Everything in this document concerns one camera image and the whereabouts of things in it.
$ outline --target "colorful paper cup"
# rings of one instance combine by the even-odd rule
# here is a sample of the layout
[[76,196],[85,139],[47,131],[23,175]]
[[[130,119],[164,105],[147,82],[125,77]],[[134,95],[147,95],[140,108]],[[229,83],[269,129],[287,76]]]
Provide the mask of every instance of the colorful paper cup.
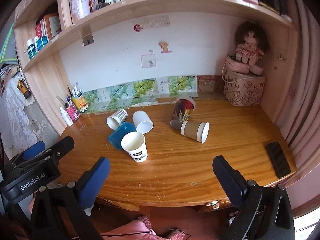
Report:
[[153,122],[145,111],[137,111],[132,116],[133,123],[137,132],[145,134],[150,132],[153,128]]
[[170,125],[173,128],[181,129],[184,121],[188,121],[193,110],[196,109],[196,102],[189,97],[178,97],[171,117]]
[[185,121],[181,127],[181,134],[198,142],[204,143],[209,132],[208,122]]
[[121,141],[129,132],[134,132],[135,126],[130,122],[124,122],[108,136],[109,143],[118,150],[122,150]]
[[116,111],[114,114],[107,117],[107,125],[112,129],[116,130],[125,119],[127,119],[128,113],[124,109]]
[[130,132],[121,141],[121,147],[137,163],[142,163],[148,158],[146,138],[142,133]]

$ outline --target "doll hair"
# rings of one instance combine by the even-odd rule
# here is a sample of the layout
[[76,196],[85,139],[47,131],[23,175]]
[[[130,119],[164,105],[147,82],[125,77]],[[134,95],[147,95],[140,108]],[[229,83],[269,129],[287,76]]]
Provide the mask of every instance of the doll hair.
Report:
[[244,36],[247,35],[249,31],[253,31],[254,35],[258,39],[258,46],[263,51],[266,52],[269,49],[269,43],[267,35],[264,30],[257,24],[251,23],[249,21],[244,22],[239,25],[235,33],[236,44],[245,43]]

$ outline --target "plaid paper cup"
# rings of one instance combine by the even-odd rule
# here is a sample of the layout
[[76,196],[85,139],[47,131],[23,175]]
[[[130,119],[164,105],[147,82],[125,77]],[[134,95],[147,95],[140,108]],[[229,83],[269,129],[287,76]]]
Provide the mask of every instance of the plaid paper cup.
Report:
[[116,111],[114,114],[107,117],[107,125],[112,129],[116,130],[121,124],[127,119],[128,113],[124,109]]

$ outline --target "keychain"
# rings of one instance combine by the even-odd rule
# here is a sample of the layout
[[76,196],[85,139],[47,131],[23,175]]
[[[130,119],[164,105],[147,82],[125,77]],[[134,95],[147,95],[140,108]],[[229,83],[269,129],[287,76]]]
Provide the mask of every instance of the keychain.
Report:
[[31,96],[31,92],[27,88],[27,86],[25,85],[25,83],[23,81],[23,78],[22,78],[22,76],[20,74],[20,71],[19,71],[19,81],[18,81],[17,87],[22,92],[22,94],[25,97],[25,99],[28,99]]

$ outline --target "blue cup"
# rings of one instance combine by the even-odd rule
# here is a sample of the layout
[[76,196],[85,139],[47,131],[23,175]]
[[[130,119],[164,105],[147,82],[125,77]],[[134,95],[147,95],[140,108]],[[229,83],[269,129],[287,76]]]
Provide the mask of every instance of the blue cup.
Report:
[[122,150],[122,138],[129,132],[135,132],[136,127],[130,122],[124,122],[113,133],[108,136],[108,141],[118,150]]

